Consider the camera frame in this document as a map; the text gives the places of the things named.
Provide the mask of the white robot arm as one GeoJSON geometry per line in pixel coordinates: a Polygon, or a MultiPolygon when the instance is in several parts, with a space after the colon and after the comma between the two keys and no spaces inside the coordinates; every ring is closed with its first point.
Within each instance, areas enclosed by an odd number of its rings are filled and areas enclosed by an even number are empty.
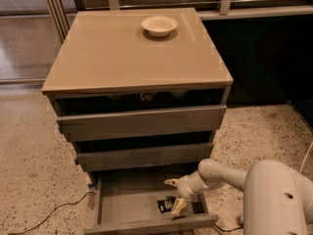
{"type": "Polygon", "coordinates": [[[313,222],[313,182],[290,166],[263,160],[248,170],[205,159],[198,169],[165,181],[179,196],[171,213],[182,209],[205,190],[228,184],[244,193],[244,235],[308,235],[313,222]]]}

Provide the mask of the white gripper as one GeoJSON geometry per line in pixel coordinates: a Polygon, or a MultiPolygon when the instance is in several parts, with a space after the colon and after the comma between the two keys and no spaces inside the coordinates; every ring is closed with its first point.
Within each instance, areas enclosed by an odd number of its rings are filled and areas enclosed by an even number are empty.
{"type": "Polygon", "coordinates": [[[175,199],[171,209],[171,214],[174,217],[180,216],[181,211],[188,206],[189,201],[194,202],[197,195],[206,188],[205,182],[197,171],[179,179],[166,179],[164,184],[177,188],[181,196],[175,199]]]}

